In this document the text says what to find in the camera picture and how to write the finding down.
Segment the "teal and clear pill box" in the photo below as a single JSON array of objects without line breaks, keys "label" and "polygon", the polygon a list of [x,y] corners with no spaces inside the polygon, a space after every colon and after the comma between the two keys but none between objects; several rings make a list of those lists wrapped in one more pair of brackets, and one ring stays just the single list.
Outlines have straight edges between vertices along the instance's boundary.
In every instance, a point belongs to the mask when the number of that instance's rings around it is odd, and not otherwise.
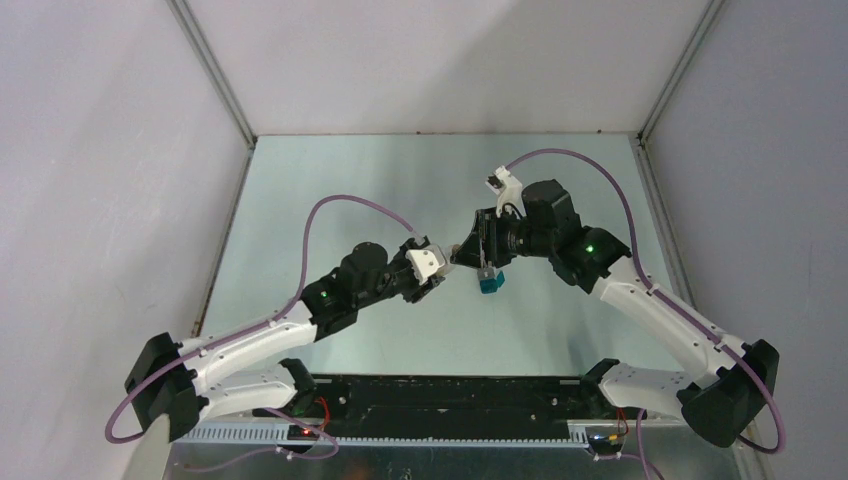
[{"label": "teal and clear pill box", "polygon": [[492,266],[479,268],[477,278],[480,291],[484,295],[496,293],[505,283],[504,273]]}]

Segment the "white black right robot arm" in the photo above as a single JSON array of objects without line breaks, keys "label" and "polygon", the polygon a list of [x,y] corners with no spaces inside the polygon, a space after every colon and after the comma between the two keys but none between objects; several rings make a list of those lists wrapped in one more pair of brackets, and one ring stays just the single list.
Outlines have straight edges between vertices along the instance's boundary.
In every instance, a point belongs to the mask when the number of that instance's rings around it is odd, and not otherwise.
[{"label": "white black right robot arm", "polygon": [[523,186],[490,176],[487,185],[497,203],[476,210],[453,264],[489,272],[517,257],[544,258],[566,284],[652,334],[681,367],[640,369],[606,359],[584,377],[590,382],[581,392],[585,411],[606,418],[619,407],[641,408],[684,420],[718,447],[740,440],[774,391],[778,351],[764,339],[747,343],[729,334],[639,274],[630,248],[602,228],[583,225],[558,181]]}]

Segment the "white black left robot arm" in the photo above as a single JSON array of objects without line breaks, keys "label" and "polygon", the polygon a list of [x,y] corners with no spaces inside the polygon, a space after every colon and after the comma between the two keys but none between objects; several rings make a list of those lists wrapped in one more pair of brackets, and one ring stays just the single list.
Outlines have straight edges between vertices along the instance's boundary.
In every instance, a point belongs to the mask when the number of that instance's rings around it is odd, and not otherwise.
[{"label": "white black left robot arm", "polygon": [[334,335],[381,301],[399,296],[417,303],[443,281],[447,269],[444,250],[428,240],[409,239],[394,256],[364,242],[328,274],[306,284],[283,315],[223,335],[183,341],[156,335],[124,383],[132,411],[143,430],[166,417],[170,441],[205,420],[245,410],[282,407],[304,416],[315,406],[316,390],[300,361],[282,359],[256,375],[247,368]]}]

